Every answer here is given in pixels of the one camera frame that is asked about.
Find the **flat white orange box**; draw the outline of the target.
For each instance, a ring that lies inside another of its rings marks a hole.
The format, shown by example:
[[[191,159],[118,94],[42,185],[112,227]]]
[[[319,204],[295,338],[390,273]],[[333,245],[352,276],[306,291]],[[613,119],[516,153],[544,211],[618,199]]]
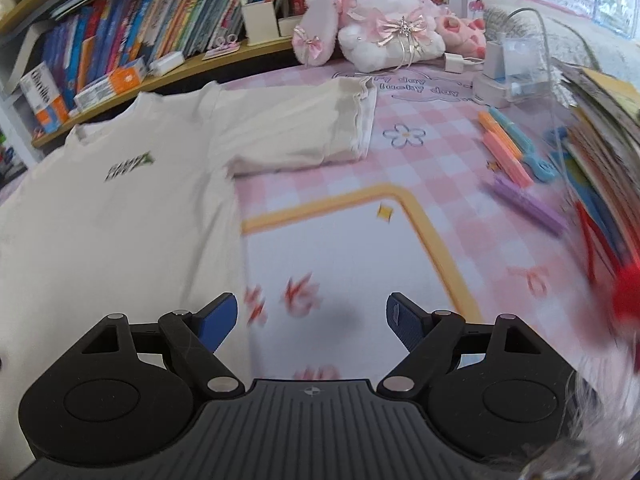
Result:
[[[76,108],[80,112],[85,112],[114,96],[137,88],[147,74],[148,69],[142,58],[114,68],[111,73],[93,81],[76,94],[74,97]]]

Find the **wooden bookshelf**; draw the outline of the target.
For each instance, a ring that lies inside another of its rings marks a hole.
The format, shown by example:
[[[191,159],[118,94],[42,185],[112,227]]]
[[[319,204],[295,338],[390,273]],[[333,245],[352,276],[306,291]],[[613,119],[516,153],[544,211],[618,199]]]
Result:
[[[292,0],[1,0],[1,125],[33,164],[143,89],[281,52]]]

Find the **small beige desk box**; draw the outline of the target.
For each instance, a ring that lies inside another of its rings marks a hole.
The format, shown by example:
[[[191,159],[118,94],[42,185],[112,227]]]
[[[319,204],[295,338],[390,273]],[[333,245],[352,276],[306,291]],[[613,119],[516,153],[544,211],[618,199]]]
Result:
[[[247,3],[246,6],[242,6],[242,15],[247,44],[250,47],[280,38],[276,10],[271,1]]]

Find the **pink checkered cartoon tablecloth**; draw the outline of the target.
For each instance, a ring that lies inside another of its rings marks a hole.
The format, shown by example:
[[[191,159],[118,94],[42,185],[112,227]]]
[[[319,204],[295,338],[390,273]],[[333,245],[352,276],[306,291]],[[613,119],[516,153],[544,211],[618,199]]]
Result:
[[[220,84],[315,86],[344,66]],[[373,82],[367,153],[353,162],[234,178],[245,290],[217,350],[256,378],[379,382],[406,348],[386,322],[401,292],[473,323],[519,316],[597,388],[632,372],[608,324],[608,291],[586,278],[577,224],[554,236],[491,193],[472,102],[397,102]]]

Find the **white pink bunny plush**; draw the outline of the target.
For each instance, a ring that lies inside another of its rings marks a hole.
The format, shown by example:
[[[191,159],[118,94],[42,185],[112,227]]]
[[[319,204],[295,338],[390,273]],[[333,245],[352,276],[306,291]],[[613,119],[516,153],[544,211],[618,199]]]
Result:
[[[306,0],[292,47],[299,63],[326,64],[335,49],[361,73],[398,70],[444,55],[427,0]]]

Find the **row of colourful books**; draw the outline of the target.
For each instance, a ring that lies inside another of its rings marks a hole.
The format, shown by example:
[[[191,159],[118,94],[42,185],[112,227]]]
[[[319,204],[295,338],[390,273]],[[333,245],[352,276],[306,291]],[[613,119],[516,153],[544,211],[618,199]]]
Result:
[[[150,65],[172,51],[192,58],[247,40],[242,6],[261,1],[273,3],[277,21],[306,9],[306,0],[56,0],[42,62],[70,103],[137,58]]]

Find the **white orange Usmile box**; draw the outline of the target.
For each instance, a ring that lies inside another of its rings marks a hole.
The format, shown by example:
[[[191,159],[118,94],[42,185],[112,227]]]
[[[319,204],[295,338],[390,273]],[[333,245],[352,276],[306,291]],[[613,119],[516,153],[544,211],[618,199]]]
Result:
[[[38,64],[21,78],[20,87],[44,133],[58,131],[68,119],[68,109],[48,66]]]

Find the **white charger block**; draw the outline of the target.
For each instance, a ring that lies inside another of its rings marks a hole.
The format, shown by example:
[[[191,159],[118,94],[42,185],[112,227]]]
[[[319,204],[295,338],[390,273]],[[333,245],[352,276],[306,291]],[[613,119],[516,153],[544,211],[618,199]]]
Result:
[[[172,72],[184,62],[186,62],[186,59],[181,51],[172,51],[151,62],[149,73],[154,77],[161,77]]]

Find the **cream white t-shirt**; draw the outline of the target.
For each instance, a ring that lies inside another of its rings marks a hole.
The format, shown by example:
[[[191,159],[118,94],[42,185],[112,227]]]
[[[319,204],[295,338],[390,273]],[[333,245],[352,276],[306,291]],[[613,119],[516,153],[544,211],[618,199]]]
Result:
[[[244,292],[234,178],[363,158],[375,104],[368,78],[141,93],[26,174],[1,207],[3,478],[32,461],[22,395],[100,318]]]

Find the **purple highlighter pen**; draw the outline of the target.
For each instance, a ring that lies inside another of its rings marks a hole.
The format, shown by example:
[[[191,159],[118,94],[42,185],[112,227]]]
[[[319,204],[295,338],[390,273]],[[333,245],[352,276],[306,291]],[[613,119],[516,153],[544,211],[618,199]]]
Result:
[[[538,200],[529,192],[519,188],[511,180],[503,176],[494,177],[489,183],[491,192],[504,200],[527,218],[535,221],[554,236],[561,236],[567,229],[567,222],[555,209]]]

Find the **orange highlighter pen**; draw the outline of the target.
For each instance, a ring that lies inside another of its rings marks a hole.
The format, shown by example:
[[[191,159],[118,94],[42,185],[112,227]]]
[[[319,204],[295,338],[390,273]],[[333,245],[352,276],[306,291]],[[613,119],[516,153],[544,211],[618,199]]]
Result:
[[[503,128],[488,112],[479,112],[478,120],[484,128],[482,141],[503,172],[519,188],[529,188],[533,180],[521,164],[522,153],[506,135]]]

